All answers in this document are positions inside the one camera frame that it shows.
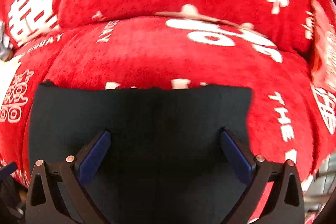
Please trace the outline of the black pants grey lining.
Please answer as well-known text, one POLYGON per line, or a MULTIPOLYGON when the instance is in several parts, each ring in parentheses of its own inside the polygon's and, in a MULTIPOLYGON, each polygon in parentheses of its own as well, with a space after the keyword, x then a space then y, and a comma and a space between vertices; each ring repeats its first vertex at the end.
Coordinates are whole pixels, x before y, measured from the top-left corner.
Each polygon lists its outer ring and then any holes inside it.
POLYGON ((248 144, 249 88, 79 90, 40 85, 29 162, 75 155, 100 131, 111 143, 86 190, 111 223, 220 223, 242 195, 219 140, 248 144))

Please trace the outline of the red pillow gold pattern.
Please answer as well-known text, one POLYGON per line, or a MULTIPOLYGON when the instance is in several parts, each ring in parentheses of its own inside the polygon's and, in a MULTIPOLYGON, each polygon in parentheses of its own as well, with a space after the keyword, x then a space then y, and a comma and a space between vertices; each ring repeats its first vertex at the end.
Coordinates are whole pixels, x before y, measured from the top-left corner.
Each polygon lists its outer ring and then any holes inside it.
POLYGON ((335 93, 335 29, 317 0, 313 9, 313 55, 311 79, 316 88, 335 93))

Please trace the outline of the red quilt white characters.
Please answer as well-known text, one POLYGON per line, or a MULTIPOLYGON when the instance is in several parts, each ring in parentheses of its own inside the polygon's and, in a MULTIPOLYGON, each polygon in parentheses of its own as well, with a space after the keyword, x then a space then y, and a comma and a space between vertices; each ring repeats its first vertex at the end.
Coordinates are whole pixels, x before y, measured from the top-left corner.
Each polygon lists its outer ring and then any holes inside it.
MULTIPOLYGON (((17 165, 27 200, 40 85, 232 86, 252 91, 248 144, 239 142, 268 161, 292 160, 304 199, 335 151, 335 93, 311 79, 310 1, 1 0, 1 166, 17 165)), ((335 0, 317 1, 335 29, 335 0)))

